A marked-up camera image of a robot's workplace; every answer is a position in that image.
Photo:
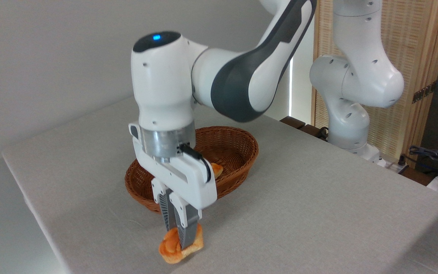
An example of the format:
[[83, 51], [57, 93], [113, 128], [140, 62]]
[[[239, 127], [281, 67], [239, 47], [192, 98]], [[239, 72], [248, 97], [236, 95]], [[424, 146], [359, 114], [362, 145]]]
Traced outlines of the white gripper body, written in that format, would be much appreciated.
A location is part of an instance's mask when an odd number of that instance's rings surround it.
[[129, 124], [139, 164], [186, 203], [198, 210], [217, 200], [217, 187], [207, 160], [194, 153], [195, 126], [149, 131]]

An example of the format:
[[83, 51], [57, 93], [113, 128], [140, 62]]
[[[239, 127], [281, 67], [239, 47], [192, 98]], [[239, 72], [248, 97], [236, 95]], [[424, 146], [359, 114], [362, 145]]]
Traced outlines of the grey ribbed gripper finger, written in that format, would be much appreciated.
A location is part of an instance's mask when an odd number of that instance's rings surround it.
[[198, 221], [202, 218], [202, 211], [194, 208], [175, 192], [169, 195], [169, 200], [174, 208], [181, 249], [184, 250], [191, 246], [196, 239]]
[[170, 231], [176, 227], [175, 208], [169, 199], [173, 191], [158, 179], [153, 179], [151, 185], [154, 201], [160, 207], [160, 212], [167, 231]]

